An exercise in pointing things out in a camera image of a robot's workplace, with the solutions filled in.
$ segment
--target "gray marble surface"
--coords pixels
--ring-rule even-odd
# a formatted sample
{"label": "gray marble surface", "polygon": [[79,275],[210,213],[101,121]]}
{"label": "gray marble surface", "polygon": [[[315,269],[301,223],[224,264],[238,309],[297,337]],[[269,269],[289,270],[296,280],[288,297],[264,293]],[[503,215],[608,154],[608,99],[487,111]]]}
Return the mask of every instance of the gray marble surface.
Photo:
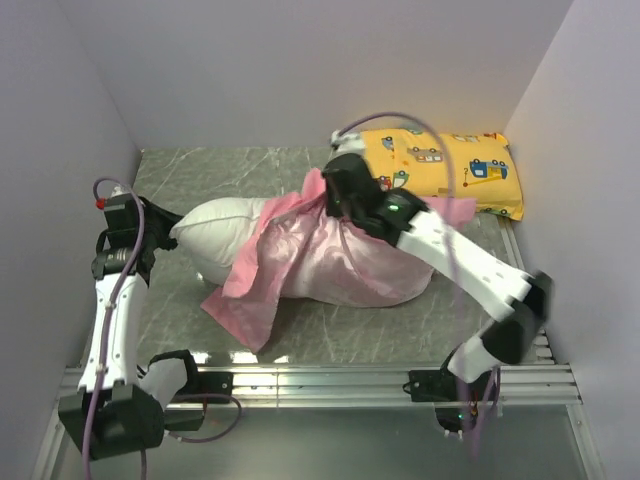
{"label": "gray marble surface", "polygon": [[[327,148],[197,148],[147,150],[135,190],[159,206],[186,214],[219,197],[273,197],[302,187],[311,167],[322,167]],[[496,217],[478,214],[463,233],[508,261]],[[282,299],[271,340],[252,355],[200,309],[215,288],[203,282],[178,247],[159,251],[144,307],[138,355],[188,348],[201,363],[440,364],[454,346],[488,318],[468,296],[461,320],[454,290],[436,274],[426,291],[393,308],[336,307]]]}

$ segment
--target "cartoon print pillow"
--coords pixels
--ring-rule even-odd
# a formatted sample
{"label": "cartoon print pillow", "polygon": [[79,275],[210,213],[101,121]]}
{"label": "cartoon print pillow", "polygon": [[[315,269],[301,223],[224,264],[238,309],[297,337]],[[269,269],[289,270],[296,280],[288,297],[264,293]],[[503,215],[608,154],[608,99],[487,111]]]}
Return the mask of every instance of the cartoon print pillow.
{"label": "cartoon print pillow", "polygon": [[[367,130],[361,133],[369,169],[384,189],[404,187],[415,195],[445,197],[447,171],[435,141],[415,129]],[[499,133],[440,134],[455,166],[455,196],[476,199],[477,211],[521,220],[522,190]]]}

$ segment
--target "enclosure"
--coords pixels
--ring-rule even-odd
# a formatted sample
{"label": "enclosure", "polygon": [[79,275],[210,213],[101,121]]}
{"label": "enclosure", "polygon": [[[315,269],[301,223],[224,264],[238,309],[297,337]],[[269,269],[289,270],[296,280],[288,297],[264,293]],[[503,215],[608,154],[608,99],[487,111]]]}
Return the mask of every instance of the enclosure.
{"label": "enclosure", "polygon": [[[332,132],[393,109],[465,149],[508,140],[500,151],[513,165],[465,160],[455,182],[459,197],[475,198],[470,183],[517,171],[523,218],[478,197],[460,231],[500,263],[555,281],[545,328],[521,365],[501,369],[499,415],[479,454],[444,438],[434,403],[402,390],[410,371],[437,371],[489,320],[470,295],[457,308],[445,275],[384,308],[281,298],[255,349],[201,307],[218,285],[179,242],[156,252],[138,363],[189,349],[202,375],[229,375],[245,411],[224,439],[166,438],[148,453],[148,478],[635,478],[637,387],[627,376],[640,361],[638,256],[623,213],[638,203],[640,68],[626,52],[640,41],[640,5],[601,3],[4,2],[4,476],[84,478],[57,408],[78,389],[96,321],[97,177],[179,215],[214,199],[279,198],[327,164]],[[417,164],[442,160],[381,137],[396,162],[404,150]],[[194,436],[228,425],[231,406],[209,405]],[[95,461],[93,477],[140,478],[139,462]]]}

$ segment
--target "cable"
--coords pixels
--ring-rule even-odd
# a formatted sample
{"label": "cable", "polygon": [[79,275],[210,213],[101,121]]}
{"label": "cable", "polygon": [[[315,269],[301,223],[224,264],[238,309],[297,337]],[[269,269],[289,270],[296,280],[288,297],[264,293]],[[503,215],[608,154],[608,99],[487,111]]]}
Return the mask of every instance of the cable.
{"label": "cable", "polygon": [[[129,260],[127,260],[127,263],[125,264],[124,269],[122,270],[122,272],[120,272],[120,276],[118,277],[118,280],[116,281],[116,284],[111,292],[111,296],[109,297],[109,303],[105,307],[104,321],[102,322],[102,332],[100,334],[100,354],[98,356],[98,367],[96,368],[96,383],[93,387],[93,392],[91,393],[91,400],[89,402],[89,409],[87,411],[87,420],[84,426],[84,435],[82,437],[82,462],[84,464],[84,475],[86,480],[91,480],[91,432],[93,430],[93,420],[95,418],[96,409],[98,406],[98,398],[100,397],[100,391],[102,390],[102,385],[104,383],[111,317],[113,315],[113,309],[115,308],[116,300],[118,300],[120,289],[122,288],[127,275],[131,271],[133,264],[138,258],[138,254],[140,253],[140,249],[142,247],[142,237],[144,236],[144,207],[142,206],[140,198],[138,198],[138,196],[129,185],[123,184],[115,178],[101,177],[93,184],[93,196],[95,197],[96,201],[100,200],[100,196],[98,195],[98,187],[102,182],[105,181],[114,182],[131,194],[138,210],[139,226],[138,234],[136,236],[136,242],[133,246],[133,251],[129,256]],[[144,454],[144,451],[143,474],[146,476],[146,455]]]}
{"label": "cable", "polygon": [[240,401],[236,397],[234,397],[232,395],[225,395],[225,394],[222,394],[222,393],[197,393],[197,394],[194,394],[194,395],[180,395],[180,396],[176,397],[175,400],[176,401],[180,401],[180,400],[228,400],[228,401],[231,401],[231,402],[235,403],[236,406],[238,407],[238,414],[236,415],[236,418],[234,418],[233,422],[231,422],[231,425],[229,425],[221,433],[218,433],[217,435],[214,435],[212,437],[206,437],[206,438],[189,438],[189,437],[183,437],[183,436],[178,435],[176,433],[170,432],[169,436],[175,438],[179,442],[184,442],[184,443],[209,443],[209,442],[213,442],[215,440],[219,440],[222,437],[224,437],[224,436],[228,435],[229,433],[231,433],[231,431],[234,428],[236,428],[236,426],[238,425],[238,422],[242,418],[242,405],[240,404]]}
{"label": "cable", "polygon": [[[395,118],[401,118],[404,120],[409,120],[410,122],[422,127],[422,129],[424,131],[426,131],[436,142],[436,144],[438,145],[438,147],[440,148],[440,151],[442,152],[442,155],[444,157],[444,164],[445,164],[445,169],[447,171],[447,190],[448,190],[448,195],[447,195],[447,200],[445,202],[445,209],[444,209],[444,221],[445,223],[447,223],[449,226],[451,226],[451,216],[453,213],[453,198],[455,197],[455,169],[453,166],[453,161],[451,159],[451,155],[449,153],[449,149],[447,148],[447,146],[445,145],[445,143],[442,141],[442,139],[440,138],[440,136],[438,135],[438,132],[435,131],[435,129],[433,129],[430,125],[428,125],[426,122],[420,120],[417,117],[414,117],[412,115],[407,115],[406,113],[401,113],[401,112],[380,112],[380,113],[374,113],[372,115],[368,115],[364,118],[361,118],[360,120],[357,120],[349,125],[347,125],[346,127],[344,127],[342,130],[340,130],[338,132],[338,137],[342,137],[345,133],[349,132],[350,130],[353,130],[354,128],[362,125],[363,123],[366,123],[370,120],[375,120],[378,118],[383,118],[383,117],[395,117]],[[451,245],[451,229],[448,228],[445,230],[445,235],[444,235],[444,243],[447,249],[447,254],[450,260],[450,266],[451,266],[451,277],[453,279],[453,283],[454,285],[458,286],[460,284],[460,275],[459,275],[459,270],[458,270],[458,262],[456,261],[455,258],[455,251],[452,248]],[[460,322],[462,322],[463,318],[464,318],[464,304],[462,301],[462,292],[460,288],[456,288],[455,289],[455,293],[454,293],[454,303],[457,305],[457,309],[458,309],[458,317],[460,319]],[[462,342],[460,342],[460,345],[462,345],[464,342],[466,341],[466,338],[463,339]],[[460,362],[460,373],[461,376],[464,376],[464,360],[461,359],[462,361]],[[491,374],[491,379],[487,385],[487,388],[484,392],[483,397],[488,398],[489,392],[491,391],[491,387],[492,387],[492,381],[493,379],[496,378],[496,369],[493,369],[492,374]],[[467,405],[467,415],[464,415],[462,421],[463,421],[463,427],[464,427],[464,431],[468,432],[471,430],[471,423],[470,423],[470,405],[469,405],[469,397],[470,397],[470,387],[464,383],[464,381],[456,376],[456,384],[457,384],[457,389],[458,389],[458,398],[464,402],[465,405]],[[473,442],[472,442],[472,448],[471,448],[471,452],[472,455],[475,455],[475,452],[477,452],[478,450],[478,444],[479,442],[479,435],[476,434],[473,437]]]}

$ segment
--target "purple cable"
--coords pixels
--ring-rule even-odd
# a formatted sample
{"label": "purple cable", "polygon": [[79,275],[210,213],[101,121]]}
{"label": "purple cable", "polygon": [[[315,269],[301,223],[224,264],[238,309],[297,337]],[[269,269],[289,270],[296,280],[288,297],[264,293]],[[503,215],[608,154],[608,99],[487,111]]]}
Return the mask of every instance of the purple cable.
{"label": "purple cable", "polygon": [[[117,185],[120,185],[128,193],[130,193],[133,197],[133,200],[136,203],[136,207],[138,209],[138,235],[136,236],[136,243],[133,246],[133,251],[129,260],[124,266],[124,269],[120,273],[118,280],[116,281],[115,286],[113,287],[113,291],[111,292],[111,296],[109,297],[109,303],[105,307],[104,321],[102,322],[102,332],[100,337],[100,354],[98,356],[98,368],[96,373],[96,383],[93,388],[93,392],[91,394],[91,401],[89,402],[89,410],[87,411],[87,420],[84,425],[84,435],[82,437],[82,461],[84,464],[84,475],[86,480],[91,480],[91,431],[93,429],[93,419],[95,418],[96,408],[98,406],[98,398],[100,396],[100,391],[102,390],[102,385],[104,383],[104,367],[107,361],[107,349],[109,346],[109,327],[111,326],[111,317],[113,315],[113,309],[116,304],[116,300],[118,299],[118,294],[120,293],[120,289],[124,284],[124,281],[133,267],[134,262],[136,261],[138,254],[140,253],[140,248],[142,247],[142,237],[144,235],[144,208],[142,206],[142,202],[135,194],[133,189],[124,183],[119,182],[115,178],[111,177],[101,177],[95,181],[93,184],[93,196],[96,200],[100,199],[98,195],[98,187],[102,182],[110,181],[114,182]],[[143,452],[143,475],[146,476],[146,455]]]}
{"label": "purple cable", "polygon": [[209,443],[209,442],[213,442],[214,440],[221,439],[222,437],[230,433],[231,430],[236,428],[236,426],[238,425],[238,422],[240,421],[240,418],[242,418],[242,405],[240,405],[240,402],[238,401],[238,399],[232,395],[224,395],[221,393],[197,393],[194,395],[180,395],[176,397],[175,400],[180,401],[180,400],[207,400],[207,399],[229,400],[236,404],[236,406],[238,407],[238,414],[236,415],[236,418],[233,420],[233,422],[231,422],[231,425],[229,425],[225,430],[218,433],[217,435],[214,435],[213,437],[188,438],[188,437],[177,435],[175,433],[169,433],[169,436],[184,443]]}
{"label": "purple cable", "polygon": [[[370,120],[374,120],[377,118],[382,118],[382,117],[396,117],[396,118],[402,118],[405,120],[409,120],[412,123],[415,123],[416,125],[422,127],[427,133],[429,133],[429,135],[431,135],[431,137],[433,137],[433,139],[436,141],[436,144],[438,145],[438,147],[440,148],[440,151],[442,152],[443,156],[444,156],[444,160],[445,160],[445,166],[446,166],[446,170],[447,170],[447,183],[448,183],[448,195],[447,195],[447,201],[445,203],[445,209],[444,209],[444,221],[448,224],[451,225],[451,215],[452,215],[452,203],[453,203],[453,198],[455,196],[455,170],[453,167],[453,162],[451,160],[451,155],[449,154],[449,149],[447,148],[447,146],[445,145],[445,143],[442,141],[442,139],[440,138],[440,136],[438,135],[438,133],[427,123],[423,122],[422,120],[420,120],[419,118],[416,118],[412,115],[407,115],[406,113],[401,113],[401,112],[381,112],[381,113],[375,113],[372,115],[368,115],[356,122],[353,122],[349,125],[347,125],[346,127],[344,127],[342,130],[340,130],[338,132],[338,137],[343,136],[345,133],[349,132],[350,130],[353,130],[354,128],[362,125],[363,123],[366,123]],[[452,248],[451,245],[451,232],[450,229],[446,229],[445,230],[445,236],[444,236],[444,240],[445,240],[445,246],[447,248],[447,253],[449,256],[449,260],[450,260],[450,266],[451,266],[451,277],[452,280],[454,282],[454,284],[460,285],[460,273],[458,270],[458,262],[456,261],[455,258],[455,251]],[[454,297],[454,302],[457,305],[458,308],[458,317],[460,318],[460,320],[462,320],[464,318],[464,308],[463,308],[463,302],[462,302],[462,295],[461,295],[461,289],[460,288],[456,288],[455,289],[455,297]],[[462,345],[464,342],[466,341],[466,339],[464,339],[462,342],[460,342],[460,345]],[[460,362],[460,372],[462,374],[464,374],[464,362]],[[484,392],[483,395],[483,402],[486,402],[488,396],[489,396],[489,392],[491,390],[491,385],[494,381],[494,379],[496,378],[499,379],[499,370],[498,373],[496,373],[496,369],[494,369],[492,371],[491,374],[491,380],[489,381],[489,384],[487,385],[487,388]],[[469,400],[470,400],[470,396],[471,396],[471,392],[470,392],[470,388],[469,386],[464,383],[462,381],[462,379],[456,377],[456,383],[457,383],[457,387],[458,387],[458,398],[460,400],[462,400],[462,402],[464,402],[464,404],[467,406],[467,415],[464,415],[462,421],[463,421],[463,427],[464,427],[464,431],[470,431],[471,430],[471,423],[470,423],[470,407],[469,407]],[[472,444],[472,455],[475,455],[477,450],[478,450],[478,442],[479,442],[479,427],[481,427],[481,420],[482,420],[482,416],[479,415],[478,417],[478,422],[476,424],[476,434],[473,438],[473,444]]]}

